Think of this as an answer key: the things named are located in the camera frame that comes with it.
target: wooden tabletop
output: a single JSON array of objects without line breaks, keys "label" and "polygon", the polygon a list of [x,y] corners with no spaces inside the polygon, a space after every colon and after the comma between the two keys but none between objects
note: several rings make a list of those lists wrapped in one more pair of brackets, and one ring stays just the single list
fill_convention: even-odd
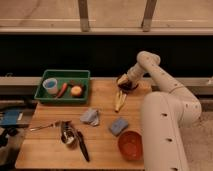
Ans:
[{"label": "wooden tabletop", "polygon": [[[109,125],[123,117],[129,122],[126,130],[141,133],[140,104],[151,91],[147,82],[141,81],[134,92],[127,95],[119,113],[114,111],[115,94],[118,91],[115,79],[94,79],[90,82],[88,103],[84,105],[54,106],[38,104],[30,127],[47,125],[57,120],[72,120],[75,128],[85,138],[90,162],[83,157],[79,147],[70,149],[60,140],[60,127],[39,131],[27,131],[26,138],[16,161],[18,169],[143,169],[139,161],[125,160],[118,149],[118,137],[109,132]],[[80,116],[89,108],[99,110],[100,125],[83,124]]]}]

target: green plastic bin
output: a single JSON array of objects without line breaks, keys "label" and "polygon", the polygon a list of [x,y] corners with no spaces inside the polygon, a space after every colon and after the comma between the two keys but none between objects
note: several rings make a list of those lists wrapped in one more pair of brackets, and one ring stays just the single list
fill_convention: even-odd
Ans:
[{"label": "green plastic bin", "polygon": [[[56,78],[58,81],[58,88],[60,89],[64,82],[70,82],[71,80],[84,85],[84,92],[81,97],[72,97],[70,95],[70,86],[67,91],[60,98],[54,98],[44,89],[42,83],[47,78]],[[88,100],[90,83],[90,71],[89,70],[45,70],[40,84],[36,90],[34,98],[41,103],[47,104],[85,104]]]}]

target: gray sponge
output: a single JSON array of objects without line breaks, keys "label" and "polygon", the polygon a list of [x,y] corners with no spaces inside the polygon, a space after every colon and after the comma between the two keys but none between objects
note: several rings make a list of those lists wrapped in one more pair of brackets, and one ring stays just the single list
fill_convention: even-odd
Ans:
[{"label": "gray sponge", "polygon": [[129,123],[120,117],[110,125],[109,130],[113,135],[118,136],[128,125]]}]

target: red object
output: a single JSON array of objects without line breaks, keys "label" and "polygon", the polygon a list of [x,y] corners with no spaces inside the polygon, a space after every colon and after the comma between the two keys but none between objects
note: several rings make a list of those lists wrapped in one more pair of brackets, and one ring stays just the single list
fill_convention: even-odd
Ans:
[{"label": "red object", "polygon": [[67,83],[63,83],[63,85],[61,86],[61,89],[59,90],[58,94],[56,95],[56,98],[60,98],[61,96],[63,96],[63,94],[66,92],[68,87]]},{"label": "red object", "polygon": [[140,160],[143,148],[142,137],[135,131],[126,131],[119,136],[118,147],[127,160]]}]

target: knife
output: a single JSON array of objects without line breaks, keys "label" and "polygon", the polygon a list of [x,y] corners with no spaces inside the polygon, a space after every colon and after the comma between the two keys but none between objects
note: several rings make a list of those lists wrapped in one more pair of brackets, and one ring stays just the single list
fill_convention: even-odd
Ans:
[{"label": "knife", "polygon": [[83,153],[86,161],[89,162],[90,161],[89,154],[88,154],[86,145],[84,143],[84,137],[83,137],[83,135],[80,131],[77,131],[77,137],[78,137],[79,145],[80,145],[80,148],[81,148],[81,152]]}]

